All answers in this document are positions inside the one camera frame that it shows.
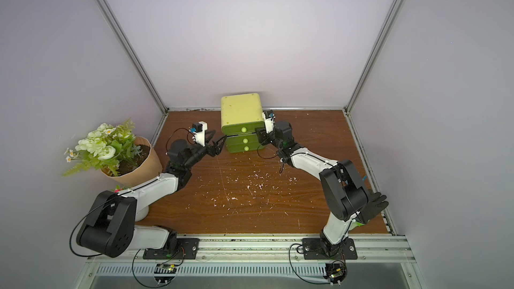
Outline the green top drawer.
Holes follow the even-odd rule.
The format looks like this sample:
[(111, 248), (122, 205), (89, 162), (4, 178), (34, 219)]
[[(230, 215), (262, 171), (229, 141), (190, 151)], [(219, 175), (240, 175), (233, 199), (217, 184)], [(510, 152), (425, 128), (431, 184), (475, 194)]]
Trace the green top drawer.
[(226, 123), (222, 127), (222, 132), (225, 135), (244, 135), (244, 134), (253, 134), (256, 130), (265, 128), (264, 121), (256, 121), (256, 122), (248, 122), (248, 123), (236, 123), (229, 124)]

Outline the yellow-green drawer cabinet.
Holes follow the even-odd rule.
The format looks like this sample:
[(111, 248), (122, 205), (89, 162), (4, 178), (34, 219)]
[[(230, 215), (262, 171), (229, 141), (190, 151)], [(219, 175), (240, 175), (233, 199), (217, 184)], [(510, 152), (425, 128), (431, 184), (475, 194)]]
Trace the yellow-green drawer cabinet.
[[(258, 93), (223, 96), (221, 98), (221, 123), (248, 123), (264, 121)], [(229, 153), (256, 151), (260, 143), (256, 133), (227, 136), (225, 145)]]

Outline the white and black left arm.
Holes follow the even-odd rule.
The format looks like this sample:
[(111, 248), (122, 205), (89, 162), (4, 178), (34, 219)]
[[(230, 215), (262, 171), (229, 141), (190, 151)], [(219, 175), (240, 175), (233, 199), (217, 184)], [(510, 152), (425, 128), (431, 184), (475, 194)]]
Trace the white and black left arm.
[(73, 230), (76, 244), (93, 256), (116, 258), (127, 250), (156, 250), (168, 257), (178, 249), (177, 232), (168, 227), (139, 226), (152, 203), (183, 189), (192, 168), (205, 156), (216, 157), (227, 137), (214, 140), (215, 131), (194, 133), (193, 144), (175, 140), (167, 150), (169, 162), (158, 176), (126, 191), (99, 193), (90, 211)]

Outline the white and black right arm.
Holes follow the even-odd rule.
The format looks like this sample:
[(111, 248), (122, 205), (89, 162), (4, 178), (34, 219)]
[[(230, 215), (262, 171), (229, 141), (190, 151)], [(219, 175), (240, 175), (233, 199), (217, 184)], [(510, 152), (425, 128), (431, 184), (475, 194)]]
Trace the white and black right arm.
[(262, 145), (273, 145), (284, 164), (314, 176), (321, 182), (329, 219), (320, 238), (324, 246), (338, 246), (353, 225), (367, 223), (366, 207), (371, 201), (356, 166), (350, 160), (336, 161), (309, 151), (297, 143), (290, 123), (279, 121), (270, 129), (256, 130)]

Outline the tan paper flower pot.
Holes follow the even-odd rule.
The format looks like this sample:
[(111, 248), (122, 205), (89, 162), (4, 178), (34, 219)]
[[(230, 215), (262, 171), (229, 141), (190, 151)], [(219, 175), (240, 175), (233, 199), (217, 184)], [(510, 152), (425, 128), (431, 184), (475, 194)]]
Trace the tan paper flower pot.
[(142, 153), (133, 159), (134, 165), (126, 161), (121, 162), (120, 175), (117, 177), (112, 176), (108, 169), (101, 169), (101, 172), (125, 187), (135, 187), (158, 177), (163, 171), (163, 167), (151, 143), (146, 138), (137, 136), (135, 145), (141, 147)]

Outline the white flower bouquet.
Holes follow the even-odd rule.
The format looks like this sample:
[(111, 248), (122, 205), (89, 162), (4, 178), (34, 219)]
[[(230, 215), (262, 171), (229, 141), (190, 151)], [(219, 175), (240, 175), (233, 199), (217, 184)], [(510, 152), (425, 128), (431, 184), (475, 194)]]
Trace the white flower bouquet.
[(133, 159), (142, 153), (141, 147), (135, 145), (134, 128), (131, 119), (116, 126), (101, 124), (79, 140), (75, 147), (66, 150), (65, 160), (73, 166), (62, 175), (65, 177), (90, 169), (108, 169), (112, 176), (119, 176), (120, 163), (126, 161), (134, 165)]

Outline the black garden glove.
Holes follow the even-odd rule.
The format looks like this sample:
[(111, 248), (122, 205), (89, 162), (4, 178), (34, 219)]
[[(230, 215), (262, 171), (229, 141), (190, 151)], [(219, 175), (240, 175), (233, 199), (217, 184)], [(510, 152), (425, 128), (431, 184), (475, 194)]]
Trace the black garden glove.
[(356, 222), (365, 225), (377, 215), (380, 215), (388, 206), (389, 202), (386, 195), (381, 192), (370, 193), (369, 201), (357, 214)]

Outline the left controller board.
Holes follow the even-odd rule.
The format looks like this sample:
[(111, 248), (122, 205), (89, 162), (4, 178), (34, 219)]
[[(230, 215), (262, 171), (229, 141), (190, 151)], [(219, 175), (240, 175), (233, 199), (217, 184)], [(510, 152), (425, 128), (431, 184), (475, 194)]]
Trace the left controller board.
[(157, 286), (167, 286), (173, 281), (177, 274), (177, 266), (175, 264), (158, 264), (153, 272)]

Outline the controller board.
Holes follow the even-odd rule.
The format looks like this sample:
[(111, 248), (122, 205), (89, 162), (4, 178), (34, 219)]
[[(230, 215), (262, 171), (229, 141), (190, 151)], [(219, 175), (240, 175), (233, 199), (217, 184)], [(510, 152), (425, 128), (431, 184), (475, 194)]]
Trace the controller board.
[(348, 276), (347, 265), (342, 260), (336, 260), (325, 265), (325, 278), (330, 285), (341, 285)]
[(167, 286), (173, 281), (177, 274), (177, 266), (175, 264), (158, 264), (153, 272), (157, 286)]

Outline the right controller board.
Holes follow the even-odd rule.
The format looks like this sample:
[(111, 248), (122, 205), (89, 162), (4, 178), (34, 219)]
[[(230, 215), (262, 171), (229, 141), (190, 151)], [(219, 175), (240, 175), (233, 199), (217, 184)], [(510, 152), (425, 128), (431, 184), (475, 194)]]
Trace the right controller board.
[(325, 265), (325, 278), (330, 285), (341, 285), (348, 276), (347, 265), (342, 260), (336, 260)]

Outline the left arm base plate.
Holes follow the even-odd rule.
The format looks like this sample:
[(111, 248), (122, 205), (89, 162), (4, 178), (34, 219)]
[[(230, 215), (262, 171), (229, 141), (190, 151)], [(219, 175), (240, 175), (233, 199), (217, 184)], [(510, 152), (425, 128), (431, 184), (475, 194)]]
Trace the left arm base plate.
[(146, 249), (144, 260), (195, 260), (199, 249), (199, 238), (176, 238), (161, 249)]

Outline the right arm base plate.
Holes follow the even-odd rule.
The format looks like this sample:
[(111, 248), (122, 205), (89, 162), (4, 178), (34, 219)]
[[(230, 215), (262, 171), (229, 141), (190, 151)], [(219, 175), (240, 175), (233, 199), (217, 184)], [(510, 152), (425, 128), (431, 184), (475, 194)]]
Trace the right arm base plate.
[(357, 260), (356, 245), (351, 238), (332, 244), (321, 238), (303, 238), (303, 255), (306, 260)]

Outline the aluminium front rail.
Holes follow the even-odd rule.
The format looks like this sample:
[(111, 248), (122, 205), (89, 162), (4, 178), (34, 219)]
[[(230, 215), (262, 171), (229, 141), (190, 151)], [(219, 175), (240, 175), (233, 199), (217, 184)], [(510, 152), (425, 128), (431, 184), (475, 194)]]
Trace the aluminium front rail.
[(416, 259), (404, 236), (351, 234), (325, 250), (313, 234), (178, 235), (177, 248), (169, 254), (141, 252), (148, 260), (166, 260), (178, 252), (190, 262), (282, 262), (346, 260), (350, 262), (412, 263)]

